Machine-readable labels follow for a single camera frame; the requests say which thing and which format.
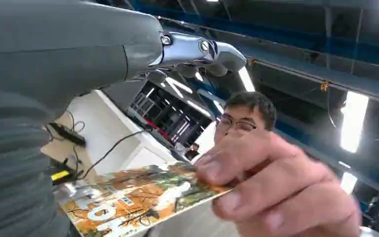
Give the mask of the person's hand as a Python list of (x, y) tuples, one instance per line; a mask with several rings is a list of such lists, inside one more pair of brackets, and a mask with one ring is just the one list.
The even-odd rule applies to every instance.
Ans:
[(233, 184), (213, 208), (243, 237), (360, 236), (359, 206), (333, 171), (273, 132), (227, 136), (196, 169), (209, 184)]

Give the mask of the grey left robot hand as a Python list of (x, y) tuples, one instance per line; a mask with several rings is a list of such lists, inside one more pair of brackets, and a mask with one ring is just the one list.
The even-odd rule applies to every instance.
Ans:
[(0, 111), (65, 108), (94, 89), (187, 64), (216, 75), (246, 58), (232, 45), (167, 32), (149, 14), (81, 0), (0, 0)]

